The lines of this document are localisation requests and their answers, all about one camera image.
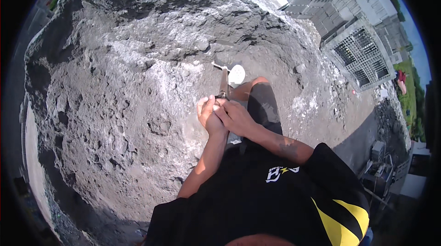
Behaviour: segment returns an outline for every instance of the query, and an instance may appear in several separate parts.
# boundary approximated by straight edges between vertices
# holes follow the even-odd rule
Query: shirt logo
[[[277,180],[279,180],[280,175],[284,174],[285,172],[298,172],[300,169],[300,167],[296,167],[296,168],[287,168],[287,167],[273,167],[270,168],[268,171],[268,177],[266,178],[266,182],[276,182]]]

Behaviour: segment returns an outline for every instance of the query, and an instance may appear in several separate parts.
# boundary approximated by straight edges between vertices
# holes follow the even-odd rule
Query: black t-shirt
[[[225,245],[269,234],[297,246],[356,246],[368,210],[357,177],[324,143],[301,167],[262,148],[233,149],[197,193],[155,207],[146,245]]]

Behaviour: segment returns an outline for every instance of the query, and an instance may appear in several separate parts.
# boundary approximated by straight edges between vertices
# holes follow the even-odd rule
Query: forearm
[[[179,197],[188,198],[196,193],[208,178],[212,177],[221,164],[223,151],[227,144],[227,134],[216,134],[208,138],[201,159],[188,175],[178,193]]]
[[[299,165],[303,165],[311,157],[314,149],[295,139],[274,133],[260,124],[251,128],[246,138],[260,144],[271,153],[289,159]]]

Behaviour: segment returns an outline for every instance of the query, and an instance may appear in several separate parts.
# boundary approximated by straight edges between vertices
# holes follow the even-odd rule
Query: person's left hand
[[[225,128],[219,117],[213,113],[213,105],[216,102],[214,95],[210,97],[203,97],[198,101],[198,120],[202,126],[207,130],[210,136],[212,135],[226,135],[229,133]]]

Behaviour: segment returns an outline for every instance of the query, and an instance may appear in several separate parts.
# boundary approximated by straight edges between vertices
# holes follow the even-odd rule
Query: dirt mound
[[[215,53],[241,60],[246,81],[279,81],[287,135],[331,98],[327,74],[311,78],[330,67],[314,28],[273,9],[267,0],[60,0],[28,47],[25,88],[53,205],[91,242],[125,245],[175,198],[207,139],[195,103],[217,93]],[[293,103],[303,91],[314,96],[304,110]],[[55,224],[79,243],[71,223]]]

